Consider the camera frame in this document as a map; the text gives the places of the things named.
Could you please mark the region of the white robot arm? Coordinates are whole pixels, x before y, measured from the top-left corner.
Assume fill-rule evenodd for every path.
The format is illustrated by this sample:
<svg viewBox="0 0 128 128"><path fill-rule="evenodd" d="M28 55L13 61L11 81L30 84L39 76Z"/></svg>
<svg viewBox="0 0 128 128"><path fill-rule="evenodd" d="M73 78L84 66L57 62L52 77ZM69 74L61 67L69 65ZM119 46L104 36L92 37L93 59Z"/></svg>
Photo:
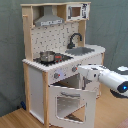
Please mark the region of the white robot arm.
<svg viewBox="0 0 128 128"><path fill-rule="evenodd" d="M128 75L121 75L102 65L81 65L78 72L88 80L106 85L116 98L128 98Z"/></svg>

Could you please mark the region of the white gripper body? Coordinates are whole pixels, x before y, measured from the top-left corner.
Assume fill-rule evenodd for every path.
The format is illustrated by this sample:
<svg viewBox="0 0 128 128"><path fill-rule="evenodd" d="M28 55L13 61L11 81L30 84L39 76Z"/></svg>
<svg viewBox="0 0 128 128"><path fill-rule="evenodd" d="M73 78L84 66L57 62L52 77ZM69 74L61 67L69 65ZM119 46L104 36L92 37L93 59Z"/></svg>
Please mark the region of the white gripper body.
<svg viewBox="0 0 128 128"><path fill-rule="evenodd" d="M81 65L78 67L78 72L88 80L97 81L99 76L106 67L102 65Z"/></svg>

